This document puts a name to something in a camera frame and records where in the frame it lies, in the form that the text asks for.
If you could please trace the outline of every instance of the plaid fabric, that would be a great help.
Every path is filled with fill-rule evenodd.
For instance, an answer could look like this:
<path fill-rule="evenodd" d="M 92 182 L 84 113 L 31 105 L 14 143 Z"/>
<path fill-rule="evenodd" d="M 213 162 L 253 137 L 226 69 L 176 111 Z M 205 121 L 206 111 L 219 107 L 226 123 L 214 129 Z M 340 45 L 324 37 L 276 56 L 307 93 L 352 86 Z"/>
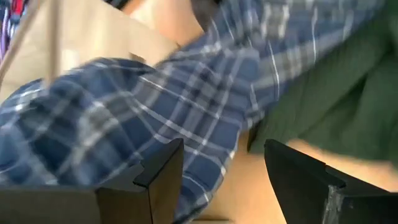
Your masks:
<path fill-rule="evenodd" d="M 225 1 L 209 31 L 150 68 L 100 58 L 0 107 L 0 183 L 95 185 L 184 138 L 175 222 L 211 200 L 239 133 L 376 5 L 364 0 Z"/>

